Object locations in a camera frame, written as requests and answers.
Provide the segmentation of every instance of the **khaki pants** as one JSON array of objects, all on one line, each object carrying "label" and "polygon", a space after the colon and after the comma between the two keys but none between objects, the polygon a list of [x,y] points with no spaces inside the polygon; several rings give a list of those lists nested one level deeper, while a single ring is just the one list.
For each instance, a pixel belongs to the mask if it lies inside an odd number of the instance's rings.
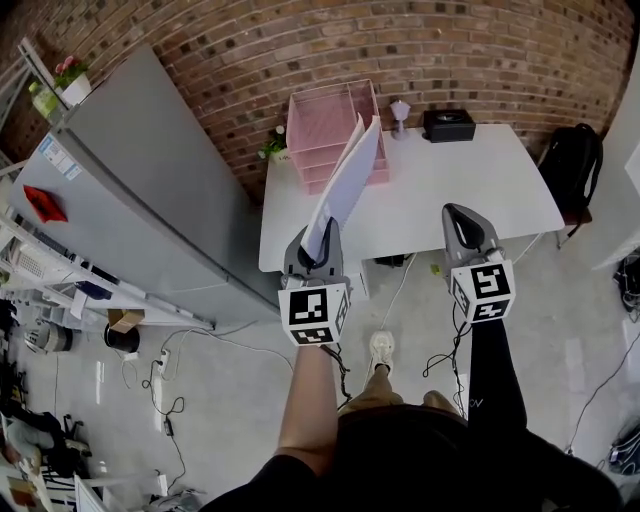
[{"label": "khaki pants", "polygon": [[[374,407],[402,405],[404,400],[402,400],[402,397],[398,393],[393,392],[391,383],[387,377],[388,373],[389,371],[386,366],[378,366],[369,379],[369,382],[367,382],[364,391],[340,409],[338,415],[343,416],[350,412],[372,409]],[[451,402],[438,391],[429,391],[424,395],[423,405],[442,409],[457,414],[458,416],[460,415]]]}]

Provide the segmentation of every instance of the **cardboard box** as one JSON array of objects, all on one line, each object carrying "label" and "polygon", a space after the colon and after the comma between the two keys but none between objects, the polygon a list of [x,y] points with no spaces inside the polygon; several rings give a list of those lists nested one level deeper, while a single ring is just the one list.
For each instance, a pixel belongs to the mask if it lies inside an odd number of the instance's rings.
[{"label": "cardboard box", "polygon": [[126,333],[144,320],[144,309],[109,309],[109,329]]}]

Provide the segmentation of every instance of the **white sneaker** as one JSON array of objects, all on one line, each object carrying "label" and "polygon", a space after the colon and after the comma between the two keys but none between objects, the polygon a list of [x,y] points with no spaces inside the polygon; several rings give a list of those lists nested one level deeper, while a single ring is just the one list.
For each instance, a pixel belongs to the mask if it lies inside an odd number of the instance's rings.
[{"label": "white sneaker", "polygon": [[389,377],[393,373],[393,349],[396,342],[389,331],[376,331],[371,336],[369,350],[371,351],[371,367],[369,373],[375,372],[376,366],[384,364],[389,367]]}]

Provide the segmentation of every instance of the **black box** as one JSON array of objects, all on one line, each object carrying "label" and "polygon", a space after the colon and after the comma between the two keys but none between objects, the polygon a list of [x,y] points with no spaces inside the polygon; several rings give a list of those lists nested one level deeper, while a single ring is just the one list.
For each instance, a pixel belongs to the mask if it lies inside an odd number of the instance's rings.
[{"label": "black box", "polygon": [[431,142],[473,140],[476,123],[466,110],[425,110],[424,135]]}]

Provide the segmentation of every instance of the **white flower pot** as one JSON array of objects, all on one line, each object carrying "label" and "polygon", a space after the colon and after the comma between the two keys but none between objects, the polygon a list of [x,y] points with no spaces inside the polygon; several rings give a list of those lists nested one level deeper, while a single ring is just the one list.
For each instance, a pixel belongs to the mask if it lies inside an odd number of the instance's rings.
[{"label": "white flower pot", "polygon": [[281,149],[277,153],[271,153],[271,160],[275,164],[283,164],[291,160],[291,155],[289,155],[289,150],[287,148]]},{"label": "white flower pot", "polygon": [[82,73],[62,93],[62,98],[70,106],[81,103],[91,92],[91,84],[86,73]]}]

